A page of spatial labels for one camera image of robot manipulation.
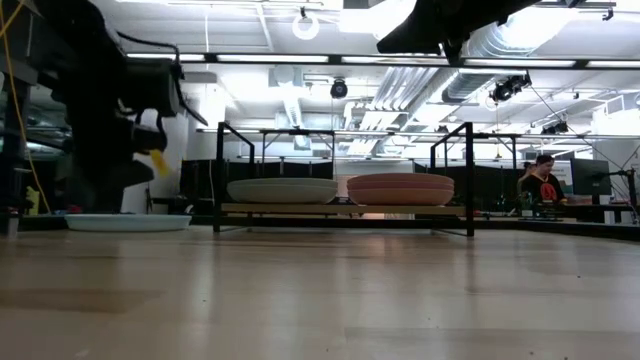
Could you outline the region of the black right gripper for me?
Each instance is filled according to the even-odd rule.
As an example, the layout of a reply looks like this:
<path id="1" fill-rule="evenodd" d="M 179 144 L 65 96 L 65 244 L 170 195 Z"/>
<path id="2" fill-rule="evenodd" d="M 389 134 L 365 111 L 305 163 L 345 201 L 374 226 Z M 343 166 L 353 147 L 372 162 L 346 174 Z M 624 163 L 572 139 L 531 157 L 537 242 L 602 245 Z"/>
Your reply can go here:
<path id="1" fill-rule="evenodd" d="M 417 0 L 412 12 L 377 43 L 381 54 L 440 54 L 446 39 L 445 12 L 440 1 Z"/>

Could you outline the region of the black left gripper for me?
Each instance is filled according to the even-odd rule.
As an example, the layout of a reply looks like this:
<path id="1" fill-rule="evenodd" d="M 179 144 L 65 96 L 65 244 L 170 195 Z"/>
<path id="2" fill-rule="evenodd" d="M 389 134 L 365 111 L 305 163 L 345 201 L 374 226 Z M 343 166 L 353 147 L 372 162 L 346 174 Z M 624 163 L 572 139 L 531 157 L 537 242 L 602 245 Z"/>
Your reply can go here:
<path id="1" fill-rule="evenodd" d="M 168 145 L 161 117 L 145 126 L 124 117 L 81 120 L 72 125 L 73 154 L 80 174 L 69 177 L 69 206 L 83 213 L 119 213 L 124 189 L 154 179 L 135 154 L 163 152 Z"/>

